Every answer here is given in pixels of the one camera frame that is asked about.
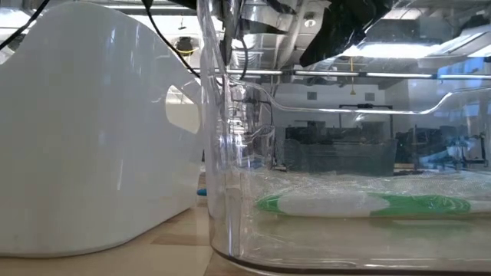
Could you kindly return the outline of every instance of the green stripe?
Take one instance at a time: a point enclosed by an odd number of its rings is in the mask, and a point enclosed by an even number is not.
[[[470,212],[470,203],[464,199],[455,199],[443,195],[384,195],[370,193],[387,200],[389,207],[373,211],[370,216],[397,215],[460,215]]]
[[[259,201],[257,201],[256,206],[258,207],[259,210],[262,211],[284,214],[284,212],[280,210],[278,207],[278,201],[281,197],[282,197],[281,195],[274,195],[274,196],[271,195],[265,197],[264,199],[260,199]]]

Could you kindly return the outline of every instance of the blue object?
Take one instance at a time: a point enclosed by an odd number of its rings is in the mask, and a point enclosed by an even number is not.
[[[198,189],[198,196],[206,196],[206,189]]]

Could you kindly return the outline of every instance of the clear acrylic tank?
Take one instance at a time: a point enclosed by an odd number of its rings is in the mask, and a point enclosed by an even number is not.
[[[489,4],[199,0],[215,251],[289,274],[491,273]]]

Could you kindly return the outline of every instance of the green and white object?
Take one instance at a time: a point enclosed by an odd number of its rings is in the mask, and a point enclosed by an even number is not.
[[[444,195],[392,195],[374,192],[301,192],[271,195],[257,201],[262,211],[284,215],[366,218],[418,215],[465,215],[491,212],[491,201],[474,201]]]

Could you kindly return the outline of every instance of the white curved plastic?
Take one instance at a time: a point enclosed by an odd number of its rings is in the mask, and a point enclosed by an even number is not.
[[[189,208],[200,130],[169,123],[171,85],[196,103],[199,86],[132,18],[68,3],[39,19],[0,65],[0,255],[97,251]]]

